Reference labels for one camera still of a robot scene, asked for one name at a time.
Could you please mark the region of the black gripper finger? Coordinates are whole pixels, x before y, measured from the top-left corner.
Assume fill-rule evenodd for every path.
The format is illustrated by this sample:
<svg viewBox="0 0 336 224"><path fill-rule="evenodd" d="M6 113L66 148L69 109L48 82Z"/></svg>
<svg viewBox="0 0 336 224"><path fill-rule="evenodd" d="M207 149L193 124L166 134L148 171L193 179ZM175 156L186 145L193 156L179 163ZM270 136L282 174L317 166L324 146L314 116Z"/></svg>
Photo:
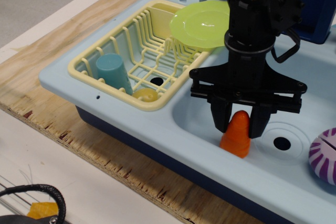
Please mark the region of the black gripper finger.
<svg viewBox="0 0 336 224"><path fill-rule="evenodd" d="M265 105L254 106L250 115L249 137L262 136L271 115L271 107Z"/></svg>
<svg viewBox="0 0 336 224"><path fill-rule="evenodd" d="M219 98L212 98L211 113L214 120L215 127L225 133L232 113L233 104Z"/></svg>

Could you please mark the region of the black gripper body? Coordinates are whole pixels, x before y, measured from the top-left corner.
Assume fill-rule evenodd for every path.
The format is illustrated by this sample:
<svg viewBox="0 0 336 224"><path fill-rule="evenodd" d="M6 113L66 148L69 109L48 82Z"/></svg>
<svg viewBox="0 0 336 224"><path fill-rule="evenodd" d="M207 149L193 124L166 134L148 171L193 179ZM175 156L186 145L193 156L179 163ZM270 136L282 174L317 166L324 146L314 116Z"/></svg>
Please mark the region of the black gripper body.
<svg viewBox="0 0 336 224"><path fill-rule="evenodd" d="M242 104L271 109L272 113L299 113L307 86L271 69L265 54L228 54L228 62L190 71L191 94L218 109L221 104Z"/></svg>

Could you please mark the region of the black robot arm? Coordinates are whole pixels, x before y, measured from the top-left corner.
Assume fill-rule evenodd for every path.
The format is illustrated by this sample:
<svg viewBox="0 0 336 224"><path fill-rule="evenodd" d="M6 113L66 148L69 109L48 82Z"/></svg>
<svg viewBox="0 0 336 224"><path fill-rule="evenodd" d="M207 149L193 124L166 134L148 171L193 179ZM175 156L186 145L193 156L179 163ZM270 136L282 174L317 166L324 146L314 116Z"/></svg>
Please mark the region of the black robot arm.
<svg viewBox="0 0 336 224"><path fill-rule="evenodd" d="M191 95L211 105L215 126L226 132L234 104L252 108L249 137L260 137L278 111L299 113L306 84L268 66L267 53L283 63L300 48L293 26L301 22L301 0L227 0L229 28L225 64L190 71Z"/></svg>

